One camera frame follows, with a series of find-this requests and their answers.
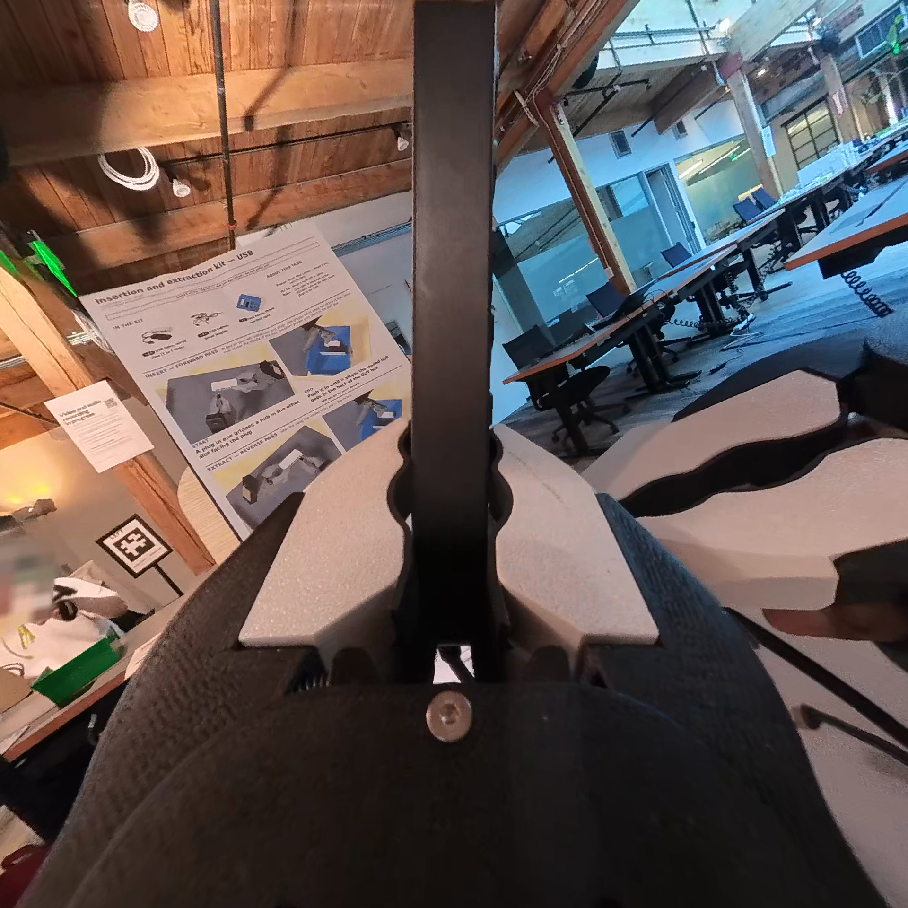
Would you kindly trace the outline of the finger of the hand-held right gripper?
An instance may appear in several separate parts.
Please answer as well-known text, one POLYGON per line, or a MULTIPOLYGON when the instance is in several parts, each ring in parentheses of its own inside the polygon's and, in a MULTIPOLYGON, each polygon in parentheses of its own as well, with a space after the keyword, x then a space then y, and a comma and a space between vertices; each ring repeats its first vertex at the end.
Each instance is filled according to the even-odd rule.
POLYGON ((587 484, 633 516, 667 516, 726 492, 788 479, 846 430, 834 381, 798 370, 673 421, 624 433, 587 484))
POLYGON ((624 506, 724 604, 822 610, 906 587, 906 439, 654 436, 624 506))

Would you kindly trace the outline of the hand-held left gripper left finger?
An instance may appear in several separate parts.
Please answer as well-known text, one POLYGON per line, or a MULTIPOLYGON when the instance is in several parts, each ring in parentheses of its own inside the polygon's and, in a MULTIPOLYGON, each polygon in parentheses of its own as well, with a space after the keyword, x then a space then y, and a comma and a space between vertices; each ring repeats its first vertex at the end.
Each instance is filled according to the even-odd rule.
POLYGON ((406 531, 392 512, 404 467, 397 419, 306 489, 238 635, 245 647, 390 649, 406 531))

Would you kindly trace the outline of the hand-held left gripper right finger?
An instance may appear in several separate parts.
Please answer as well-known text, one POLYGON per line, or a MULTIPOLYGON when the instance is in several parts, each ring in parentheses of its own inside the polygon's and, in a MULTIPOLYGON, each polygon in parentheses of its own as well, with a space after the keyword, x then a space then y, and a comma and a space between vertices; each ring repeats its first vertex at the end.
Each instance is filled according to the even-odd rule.
POLYGON ((654 644, 655 620, 594 489, 513 429, 493 432, 511 494, 495 545, 512 644, 654 644))

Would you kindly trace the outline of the black usb hub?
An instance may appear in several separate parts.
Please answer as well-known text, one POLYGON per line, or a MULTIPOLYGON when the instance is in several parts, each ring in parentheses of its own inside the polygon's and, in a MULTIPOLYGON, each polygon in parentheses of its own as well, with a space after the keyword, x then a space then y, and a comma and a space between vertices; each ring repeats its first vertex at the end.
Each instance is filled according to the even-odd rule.
POLYGON ((501 674, 489 592, 495 2, 414 5, 410 483, 421 650, 501 674))

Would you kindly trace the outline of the person's right hand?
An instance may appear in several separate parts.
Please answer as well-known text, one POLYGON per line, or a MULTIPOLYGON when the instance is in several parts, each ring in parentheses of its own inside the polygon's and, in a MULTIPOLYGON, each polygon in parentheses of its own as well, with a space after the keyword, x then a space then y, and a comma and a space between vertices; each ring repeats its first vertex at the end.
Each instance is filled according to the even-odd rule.
POLYGON ((892 603, 832 605, 819 610, 765 609, 769 625, 798 637, 897 644, 907 640, 907 606, 892 603))

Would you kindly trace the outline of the wooden office desk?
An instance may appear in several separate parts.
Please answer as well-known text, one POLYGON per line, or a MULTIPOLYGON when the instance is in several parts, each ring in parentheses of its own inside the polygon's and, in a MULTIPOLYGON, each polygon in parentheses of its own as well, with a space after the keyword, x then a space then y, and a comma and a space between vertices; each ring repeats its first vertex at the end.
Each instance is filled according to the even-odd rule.
POLYGON ((886 248, 907 241, 907 177, 876 188, 823 229, 785 263, 794 271, 817 263, 823 278, 872 263, 886 248))
POLYGON ((626 402, 595 405, 592 401, 592 394, 610 374, 609 369, 596 366, 596 362, 610 350, 626 346, 632 353, 644 382, 632 400, 686 388, 700 376, 698 370, 678 374, 667 370, 661 339, 664 324, 674 319, 675 309, 684 301, 698 305, 700 319, 693 324, 698 334, 677 339, 678 343, 691 346, 725 337, 743 323, 747 318, 743 303, 753 298, 765 301, 768 295, 752 248, 775 230, 781 215, 781 210, 762 212, 756 221, 690 255, 627 297, 609 283, 599 288, 587 300, 595 308, 599 302, 604 304, 600 319, 584 325, 583 331, 573 335, 567 344, 548 344, 548 335, 539 326, 505 344, 516 372, 503 382, 525 383, 536 411, 558 415, 560 426, 552 441, 563 445, 562 458, 604 453, 604 448, 588 445, 583 425, 598 421, 617 433, 619 428, 606 418, 605 411, 630 412, 626 402))

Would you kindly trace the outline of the fiducial marker sign on stand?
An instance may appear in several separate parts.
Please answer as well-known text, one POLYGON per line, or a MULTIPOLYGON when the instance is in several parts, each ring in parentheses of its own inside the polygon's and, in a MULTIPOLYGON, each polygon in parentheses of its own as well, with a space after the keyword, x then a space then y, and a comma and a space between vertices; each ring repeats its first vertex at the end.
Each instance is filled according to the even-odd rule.
POLYGON ((133 578, 153 569, 177 596, 183 595, 183 591, 161 567, 163 560, 174 550, 141 516, 130 516, 98 538, 96 543, 133 578))

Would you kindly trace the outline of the printed instruction poster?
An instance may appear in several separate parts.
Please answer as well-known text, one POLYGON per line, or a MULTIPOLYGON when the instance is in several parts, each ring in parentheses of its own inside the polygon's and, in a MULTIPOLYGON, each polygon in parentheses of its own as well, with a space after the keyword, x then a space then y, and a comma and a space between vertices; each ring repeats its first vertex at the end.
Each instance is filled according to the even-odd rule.
POLYGON ((310 221, 79 301, 238 539, 410 418, 410 359, 310 221))

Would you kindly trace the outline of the white paper notice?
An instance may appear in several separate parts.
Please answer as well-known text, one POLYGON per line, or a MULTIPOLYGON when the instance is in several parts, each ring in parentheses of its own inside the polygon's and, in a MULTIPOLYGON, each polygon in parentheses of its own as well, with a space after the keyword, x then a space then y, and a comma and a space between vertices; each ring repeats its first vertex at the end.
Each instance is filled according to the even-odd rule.
POLYGON ((98 473, 153 450, 153 441, 107 380, 53 398, 45 405, 98 473))

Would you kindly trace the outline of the green box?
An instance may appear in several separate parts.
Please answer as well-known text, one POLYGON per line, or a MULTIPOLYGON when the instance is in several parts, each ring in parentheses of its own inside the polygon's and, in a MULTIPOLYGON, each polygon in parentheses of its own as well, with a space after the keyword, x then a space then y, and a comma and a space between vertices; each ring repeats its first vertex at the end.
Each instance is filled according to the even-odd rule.
POLYGON ((117 665, 121 655, 116 637, 103 637, 59 668, 46 669, 31 685, 31 690, 65 707, 82 696, 100 675, 117 665))

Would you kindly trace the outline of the green exit sign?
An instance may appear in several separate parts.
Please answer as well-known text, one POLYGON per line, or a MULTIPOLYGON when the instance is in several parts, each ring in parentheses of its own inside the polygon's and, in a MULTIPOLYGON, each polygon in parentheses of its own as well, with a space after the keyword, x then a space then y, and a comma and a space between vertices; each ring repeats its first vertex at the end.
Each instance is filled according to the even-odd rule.
POLYGON ((78 298, 60 259, 34 230, 17 233, 6 223, 1 224, 1 267, 15 278, 28 273, 50 279, 73 299, 78 298))

